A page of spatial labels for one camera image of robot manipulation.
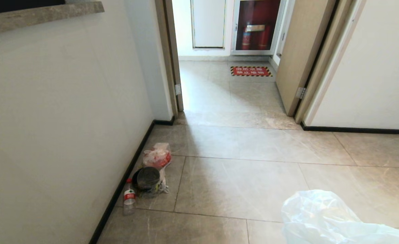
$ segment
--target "plastic bag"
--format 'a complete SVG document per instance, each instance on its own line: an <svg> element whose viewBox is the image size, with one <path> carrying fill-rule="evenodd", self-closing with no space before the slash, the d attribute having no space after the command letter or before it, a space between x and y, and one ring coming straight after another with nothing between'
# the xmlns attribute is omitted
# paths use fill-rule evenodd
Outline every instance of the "plastic bag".
<svg viewBox="0 0 399 244"><path fill-rule="evenodd" d="M168 143L156 143L153 150L144 151L142 164L145 167L164 168L171 162L171 150Z"/></svg>
<svg viewBox="0 0 399 244"><path fill-rule="evenodd" d="M141 197L154 198L160 193L169 193L169 187L165 178L165 168L171 163L172 155L170 145L168 143L156 143L153 150L144 151L142 159L143 167L154 167L159 170L160 181L150 190L142 191Z"/></svg>
<svg viewBox="0 0 399 244"><path fill-rule="evenodd" d="M363 223L331 191L299 191L282 207L287 244L399 244L399 230Z"/></svg>

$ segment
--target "wall ledge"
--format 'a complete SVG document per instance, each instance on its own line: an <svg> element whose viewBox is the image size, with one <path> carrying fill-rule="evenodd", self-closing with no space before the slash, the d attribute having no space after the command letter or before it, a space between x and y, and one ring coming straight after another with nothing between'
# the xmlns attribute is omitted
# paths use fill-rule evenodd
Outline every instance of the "wall ledge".
<svg viewBox="0 0 399 244"><path fill-rule="evenodd" d="M71 3L0 14L0 33L41 23L103 13L102 2Z"/></svg>

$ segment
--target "white cabinet door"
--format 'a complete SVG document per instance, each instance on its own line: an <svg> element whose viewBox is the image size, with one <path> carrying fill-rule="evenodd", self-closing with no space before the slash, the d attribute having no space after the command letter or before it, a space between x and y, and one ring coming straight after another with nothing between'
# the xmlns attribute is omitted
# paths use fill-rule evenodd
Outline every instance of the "white cabinet door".
<svg viewBox="0 0 399 244"><path fill-rule="evenodd" d="M226 0L191 0L193 47L224 47Z"/></svg>

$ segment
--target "tiled floor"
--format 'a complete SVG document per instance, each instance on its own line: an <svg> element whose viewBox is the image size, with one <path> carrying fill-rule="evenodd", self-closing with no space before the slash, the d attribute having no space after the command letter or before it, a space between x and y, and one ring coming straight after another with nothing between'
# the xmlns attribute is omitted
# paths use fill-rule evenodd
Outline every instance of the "tiled floor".
<svg viewBox="0 0 399 244"><path fill-rule="evenodd" d="M170 193L138 199L128 217L120 196L99 244L284 244L282 203L308 189L399 228L399 135L301 131L274 77L221 72L232 65L267 63L181 63L186 111L155 126L145 146L170 143Z"/></svg>

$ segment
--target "glass cabinet door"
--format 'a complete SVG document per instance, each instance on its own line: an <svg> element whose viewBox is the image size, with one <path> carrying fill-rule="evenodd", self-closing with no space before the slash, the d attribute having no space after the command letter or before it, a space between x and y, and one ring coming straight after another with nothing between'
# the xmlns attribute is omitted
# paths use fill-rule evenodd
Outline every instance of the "glass cabinet door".
<svg viewBox="0 0 399 244"><path fill-rule="evenodd" d="M239 50L270 51L280 2L281 0L240 0L239 6L235 5L236 8L238 7L234 12L238 14L238 20L237 16L235 18L237 24L233 44L235 53Z"/></svg>

